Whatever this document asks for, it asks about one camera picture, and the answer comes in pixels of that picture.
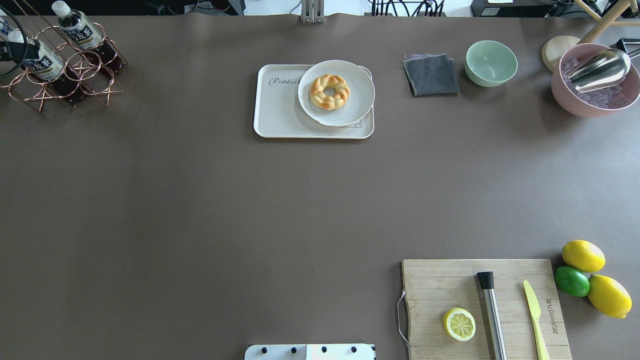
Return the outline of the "tea bottle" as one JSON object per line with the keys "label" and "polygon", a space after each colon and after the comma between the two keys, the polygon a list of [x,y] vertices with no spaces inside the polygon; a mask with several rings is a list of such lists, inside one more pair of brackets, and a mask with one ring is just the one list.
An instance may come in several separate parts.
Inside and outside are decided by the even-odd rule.
{"label": "tea bottle", "polygon": [[82,11],[71,9],[63,0],[53,2],[51,9],[57,16],[59,29],[71,43],[85,51],[90,63],[102,63],[100,72],[103,75],[108,76],[110,72],[116,75],[122,70],[123,61],[114,46]]}
{"label": "tea bottle", "polygon": [[3,10],[0,10],[0,37],[2,41],[9,41],[9,35],[15,30],[13,25],[5,18],[6,15]]}
{"label": "tea bottle", "polygon": [[25,44],[34,50],[33,54],[25,56],[23,64],[39,80],[48,82],[48,86],[58,96],[73,103],[84,100],[87,96],[77,73],[47,44],[28,36],[24,37],[23,32],[18,29],[11,30],[7,40],[10,44]]}

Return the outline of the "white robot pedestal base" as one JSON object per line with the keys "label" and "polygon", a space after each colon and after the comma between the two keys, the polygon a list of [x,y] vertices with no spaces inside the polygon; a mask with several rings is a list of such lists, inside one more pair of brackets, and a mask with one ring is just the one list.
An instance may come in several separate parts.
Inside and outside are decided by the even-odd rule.
{"label": "white robot pedestal base", "polygon": [[375,360],[374,344],[310,343],[253,344],[244,354],[245,360]]}

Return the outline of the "grey folded cloth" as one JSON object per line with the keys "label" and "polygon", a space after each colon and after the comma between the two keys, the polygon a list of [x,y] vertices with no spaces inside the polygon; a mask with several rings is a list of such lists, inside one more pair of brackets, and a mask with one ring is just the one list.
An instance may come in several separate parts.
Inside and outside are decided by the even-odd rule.
{"label": "grey folded cloth", "polygon": [[454,59],[446,54],[412,54],[402,61],[412,96],[455,94],[460,90]]}

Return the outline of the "whole yellow lemon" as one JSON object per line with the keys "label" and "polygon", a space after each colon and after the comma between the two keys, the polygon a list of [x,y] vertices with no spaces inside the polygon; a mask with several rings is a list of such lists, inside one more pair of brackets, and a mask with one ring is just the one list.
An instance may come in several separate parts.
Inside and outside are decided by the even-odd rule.
{"label": "whole yellow lemon", "polygon": [[565,264],[581,272],[599,272],[606,264],[605,253],[596,244],[583,239],[567,242],[561,255]]}

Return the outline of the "aluminium frame post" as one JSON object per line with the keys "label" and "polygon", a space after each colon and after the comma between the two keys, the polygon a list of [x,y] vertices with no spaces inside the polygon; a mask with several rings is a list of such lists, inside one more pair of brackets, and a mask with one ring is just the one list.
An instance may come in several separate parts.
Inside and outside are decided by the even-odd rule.
{"label": "aluminium frame post", "polygon": [[302,0],[301,22],[306,24],[322,24],[325,22],[324,0]]}

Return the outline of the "yellow plastic knife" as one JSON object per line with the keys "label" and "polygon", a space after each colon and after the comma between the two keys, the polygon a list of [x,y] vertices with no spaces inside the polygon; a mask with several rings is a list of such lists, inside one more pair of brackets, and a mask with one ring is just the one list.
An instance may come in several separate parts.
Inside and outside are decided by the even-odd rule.
{"label": "yellow plastic knife", "polygon": [[537,359],[550,360],[551,357],[547,349],[546,341],[544,339],[544,335],[542,333],[541,326],[539,323],[542,310],[541,310],[537,295],[535,294],[535,291],[529,281],[524,280],[522,282],[522,285],[525,292],[526,303],[527,303],[530,318],[531,318]]}

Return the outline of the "mint green bowl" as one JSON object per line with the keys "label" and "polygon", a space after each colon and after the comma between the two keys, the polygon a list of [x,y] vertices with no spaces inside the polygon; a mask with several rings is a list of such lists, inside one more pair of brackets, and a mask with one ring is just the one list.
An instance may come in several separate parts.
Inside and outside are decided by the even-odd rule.
{"label": "mint green bowl", "polygon": [[498,41],[484,39],[472,44],[464,62],[467,77],[481,87],[498,87],[512,79],[519,64],[515,53]]}

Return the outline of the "cream rabbit tray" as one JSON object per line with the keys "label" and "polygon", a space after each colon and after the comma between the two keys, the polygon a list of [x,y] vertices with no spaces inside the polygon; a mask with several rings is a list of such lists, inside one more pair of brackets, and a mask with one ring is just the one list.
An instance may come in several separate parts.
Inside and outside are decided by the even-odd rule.
{"label": "cream rabbit tray", "polygon": [[298,100],[298,84],[311,64],[266,64],[257,73],[253,129],[263,138],[350,139],[370,137],[374,110],[345,127],[325,126],[313,120]]}

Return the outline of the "pink bowl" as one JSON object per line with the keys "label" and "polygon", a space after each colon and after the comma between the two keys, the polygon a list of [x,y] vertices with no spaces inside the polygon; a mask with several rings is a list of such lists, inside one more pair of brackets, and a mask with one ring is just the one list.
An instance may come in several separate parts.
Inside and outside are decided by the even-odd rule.
{"label": "pink bowl", "polygon": [[568,73],[586,63],[606,46],[586,43],[567,50],[551,76],[551,93],[566,111],[580,117],[601,117],[632,107],[639,99],[640,79],[635,66],[619,84],[579,93],[568,80]]}

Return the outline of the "green lime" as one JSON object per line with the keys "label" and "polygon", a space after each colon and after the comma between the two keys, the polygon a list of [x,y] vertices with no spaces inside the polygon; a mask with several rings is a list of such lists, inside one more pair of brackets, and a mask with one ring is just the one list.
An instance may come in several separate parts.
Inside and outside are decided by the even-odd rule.
{"label": "green lime", "polygon": [[554,273],[558,289],[573,297],[586,297],[591,289],[587,276],[573,266],[560,266]]}

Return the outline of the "half lemon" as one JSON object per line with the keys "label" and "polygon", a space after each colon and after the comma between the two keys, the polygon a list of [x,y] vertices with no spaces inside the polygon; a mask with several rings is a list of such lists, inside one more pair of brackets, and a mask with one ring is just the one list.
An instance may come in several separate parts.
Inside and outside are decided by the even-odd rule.
{"label": "half lemon", "polygon": [[461,307],[453,307],[443,316],[445,332],[453,339],[466,342],[476,334],[476,322],[473,315]]}

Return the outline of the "wooden mug tree stand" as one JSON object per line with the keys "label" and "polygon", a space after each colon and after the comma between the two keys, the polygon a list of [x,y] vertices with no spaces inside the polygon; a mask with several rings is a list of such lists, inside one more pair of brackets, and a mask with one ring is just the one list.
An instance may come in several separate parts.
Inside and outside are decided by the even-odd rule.
{"label": "wooden mug tree stand", "polygon": [[559,35],[549,39],[541,49],[542,61],[549,71],[557,67],[560,58],[567,50],[578,44],[593,43],[608,27],[638,27],[639,25],[639,21],[618,20],[627,9],[638,13],[637,0],[617,0],[603,15],[591,9],[585,0],[576,0],[574,3],[595,20],[595,25],[581,39],[570,35]]}

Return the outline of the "white round plate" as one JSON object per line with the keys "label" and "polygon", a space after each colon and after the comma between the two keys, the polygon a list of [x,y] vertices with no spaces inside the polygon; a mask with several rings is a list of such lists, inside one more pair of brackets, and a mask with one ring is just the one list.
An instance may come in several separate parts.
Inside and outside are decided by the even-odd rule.
{"label": "white round plate", "polygon": [[302,75],[297,98],[307,115],[320,125],[349,126],[372,110],[375,87],[360,66],[345,60],[326,60]]}

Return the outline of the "metal scoop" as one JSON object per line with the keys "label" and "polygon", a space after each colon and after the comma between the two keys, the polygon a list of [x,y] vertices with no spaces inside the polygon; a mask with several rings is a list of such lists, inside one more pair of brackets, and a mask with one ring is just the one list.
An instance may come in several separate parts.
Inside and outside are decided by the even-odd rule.
{"label": "metal scoop", "polygon": [[631,70],[632,58],[617,48],[595,54],[569,75],[567,80],[578,93],[599,91],[620,84]]}

